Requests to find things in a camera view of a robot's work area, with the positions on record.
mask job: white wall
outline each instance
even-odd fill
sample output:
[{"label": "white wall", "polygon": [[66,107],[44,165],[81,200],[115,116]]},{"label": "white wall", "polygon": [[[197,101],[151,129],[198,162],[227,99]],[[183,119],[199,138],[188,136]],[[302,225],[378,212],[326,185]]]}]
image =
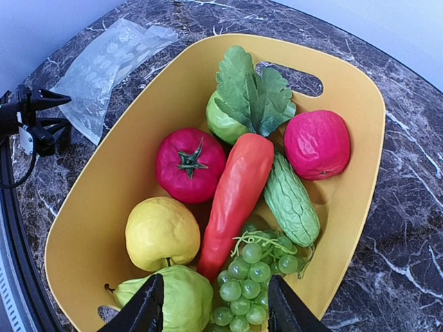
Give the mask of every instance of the white wall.
[{"label": "white wall", "polygon": [[124,0],[0,0],[0,95]]},{"label": "white wall", "polygon": [[274,0],[373,44],[443,91],[443,0]]}]

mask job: plastic bag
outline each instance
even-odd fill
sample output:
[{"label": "plastic bag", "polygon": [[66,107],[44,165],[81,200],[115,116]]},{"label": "plastic bag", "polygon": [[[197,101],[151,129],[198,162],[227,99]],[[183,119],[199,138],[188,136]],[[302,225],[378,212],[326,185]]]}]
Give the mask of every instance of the plastic bag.
[{"label": "plastic bag", "polygon": [[143,28],[119,19],[93,40],[51,89],[69,95],[60,106],[69,122],[98,145],[112,89],[144,61],[178,40],[170,28]]}]

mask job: orange carrot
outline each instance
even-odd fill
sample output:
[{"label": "orange carrot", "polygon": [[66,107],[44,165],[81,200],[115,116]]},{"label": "orange carrot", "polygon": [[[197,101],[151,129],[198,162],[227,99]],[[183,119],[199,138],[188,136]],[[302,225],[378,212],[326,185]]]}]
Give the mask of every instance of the orange carrot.
[{"label": "orange carrot", "polygon": [[229,153],[215,190],[197,271],[214,282],[266,185],[274,160],[270,140],[246,133]]}]

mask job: tomato stem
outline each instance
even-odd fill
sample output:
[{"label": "tomato stem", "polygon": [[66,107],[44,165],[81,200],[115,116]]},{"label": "tomato stem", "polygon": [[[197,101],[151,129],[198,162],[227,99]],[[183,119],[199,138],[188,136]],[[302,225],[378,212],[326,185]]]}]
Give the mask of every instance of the tomato stem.
[{"label": "tomato stem", "polygon": [[201,138],[199,147],[193,154],[187,154],[183,151],[179,152],[181,163],[177,165],[178,169],[184,169],[188,178],[192,180],[196,169],[207,169],[208,166],[199,163],[199,157],[203,151],[203,138]]}]

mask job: dark marble surface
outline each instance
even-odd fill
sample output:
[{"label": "dark marble surface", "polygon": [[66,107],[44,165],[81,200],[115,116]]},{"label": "dark marble surface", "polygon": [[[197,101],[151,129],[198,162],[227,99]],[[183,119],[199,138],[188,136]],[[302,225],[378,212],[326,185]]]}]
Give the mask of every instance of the dark marble surface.
[{"label": "dark marble surface", "polygon": [[[112,94],[105,133],[154,76],[186,46],[220,33],[253,33],[322,50],[366,72],[386,102],[386,139],[377,188],[363,235],[323,318],[333,331],[443,331],[443,95],[371,45],[325,22],[265,0],[127,1],[83,30],[27,80],[51,88],[77,55],[115,20],[171,27],[180,40],[145,62]],[[318,93],[320,84],[287,73],[291,86]],[[47,111],[61,116],[55,109]],[[14,143],[16,176],[28,160]],[[72,143],[39,158],[18,189],[38,269],[44,275],[48,230],[95,146],[73,130]],[[72,327],[60,314],[70,331]]]}]

